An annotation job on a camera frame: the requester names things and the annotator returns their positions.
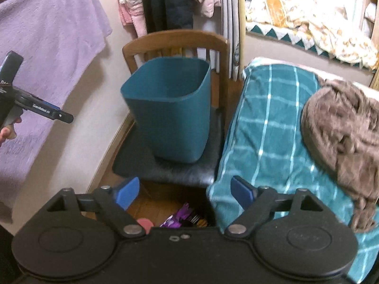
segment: brown blanket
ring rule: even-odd
[[[379,102],[352,83],[320,80],[301,116],[303,140],[311,156],[354,201],[350,227],[375,227],[379,197]]]

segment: blue trash can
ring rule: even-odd
[[[154,58],[121,87],[137,127],[153,154],[193,163],[209,135],[210,66],[198,58]]]

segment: teal bedding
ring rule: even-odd
[[[254,186],[271,186],[279,193],[308,188],[348,224],[353,211],[351,199],[318,168],[302,142],[301,111],[320,88],[316,76],[281,64],[250,65],[244,74],[244,88],[227,135],[217,181],[207,189],[217,224],[225,229],[243,211],[230,193],[234,175]],[[379,229],[356,237],[359,252],[349,276],[360,283],[378,255]]]

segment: purple towel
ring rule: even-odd
[[[10,50],[22,55],[14,85],[59,107],[111,32],[99,0],[0,0],[0,61]],[[16,196],[53,125],[33,112],[22,117],[18,137],[0,148],[5,222],[11,222]]]

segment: chair backrest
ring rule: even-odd
[[[122,48],[122,53],[132,74],[138,69],[134,57],[137,54],[144,54],[145,59],[149,60],[159,56],[176,54],[186,56],[187,50],[191,50],[193,56],[197,57],[197,48],[206,49],[207,61],[210,61],[210,50],[220,53],[219,107],[226,108],[230,44],[224,37],[200,30],[161,31],[147,34],[129,42]]]

